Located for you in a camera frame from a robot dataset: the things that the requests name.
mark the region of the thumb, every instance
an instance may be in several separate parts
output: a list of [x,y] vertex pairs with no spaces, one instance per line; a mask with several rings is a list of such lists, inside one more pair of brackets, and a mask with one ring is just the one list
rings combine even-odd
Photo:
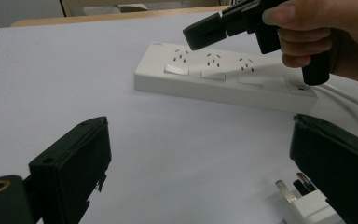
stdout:
[[266,10],[263,22],[291,30],[329,27],[358,34],[358,0],[289,0]]

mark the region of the power strip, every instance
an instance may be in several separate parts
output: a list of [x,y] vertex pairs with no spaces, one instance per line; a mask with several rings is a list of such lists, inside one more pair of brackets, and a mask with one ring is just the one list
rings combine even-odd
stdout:
[[302,114],[317,101],[301,70],[280,59],[159,42],[136,68],[135,89]]

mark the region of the black plastic part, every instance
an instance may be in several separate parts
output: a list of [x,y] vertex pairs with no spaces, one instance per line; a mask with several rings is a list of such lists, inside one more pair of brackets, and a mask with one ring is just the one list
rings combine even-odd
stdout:
[[106,117],[82,122],[31,161],[44,223],[78,223],[110,161]]
[[188,26],[183,34],[193,50],[205,48],[226,38],[226,30],[219,13]]
[[36,223],[41,217],[43,213],[43,204],[40,200],[40,190],[36,188],[34,181],[32,181],[31,176],[29,175],[22,181],[25,192],[27,194],[28,203],[30,205],[32,217],[34,223]]
[[296,187],[296,189],[301,194],[301,196],[304,196],[304,195],[307,195],[310,193],[310,191],[307,190],[304,187],[304,185],[301,183],[301,181],[299,181],[299,180],[295,180],[295,182],[293,182],[293,185]]
[[19,176],[0,177],[0,223],[34,223],[22,178]]
[[330,78],[328,52],[311,56],[310,64],[302,67],[305,84],[317,86],[324,84]]
[[249,23],[242,16],[242,8],[246,1],[233,5],[222,11],[222,22],[228,36],[234,36],[245,32],[249,28]]
[[263,54],[271,53],[272,51],[281,48],[279,42],[277,27],[270,27],[267,25],[260,25],[255,33],[258,46]]
[[358,224],[358,137],[297,115],[290,157],[348,224]]

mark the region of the finger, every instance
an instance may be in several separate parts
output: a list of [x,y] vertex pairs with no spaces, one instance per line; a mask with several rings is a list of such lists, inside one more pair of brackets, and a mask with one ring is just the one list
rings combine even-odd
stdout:
[[280,38],[290,42],[310,42],[330,36],[330,28],[319,28],[310,31],[294,31],[288,29],[279,29]]
[[310,64],[310,56],[291,56],[287,54],[283,54],[282,62],[284,65],[292,68],[304,67]]
[[330,50],[332,41],[330,38],[323,38],[314,42],[290,42],[284,39],[281,41],[281,52],[292,56],[305,56],[322,53]]
[[263,22],[293,30],[331,27],[358,34],[358,0],[289,0],[266,10]]

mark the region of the white surface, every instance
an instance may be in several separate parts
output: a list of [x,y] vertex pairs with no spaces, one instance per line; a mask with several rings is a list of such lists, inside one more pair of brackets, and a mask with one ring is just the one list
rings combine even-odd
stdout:
[[288,205],[286,224],[345,224],[328,204],[324,195],[315,190]]
[[135,89],[309,114],[317,97],[296,83],[302,79],[301,69],[275,57],[152,42],[135,70]]
[[[106,115],[113,161],[82,223],[282,223],[274,183],[297,172],[294,114],[133,87],[151,41],[185,44],[182,29],[207,15],[0,29],[0,175],[26,177],[63,134]],[[246,34],[211,48],[259,52]],[[330,83],[358,96],[358,83]],[[311,114],[358,135],[357,121],[318,95]]]

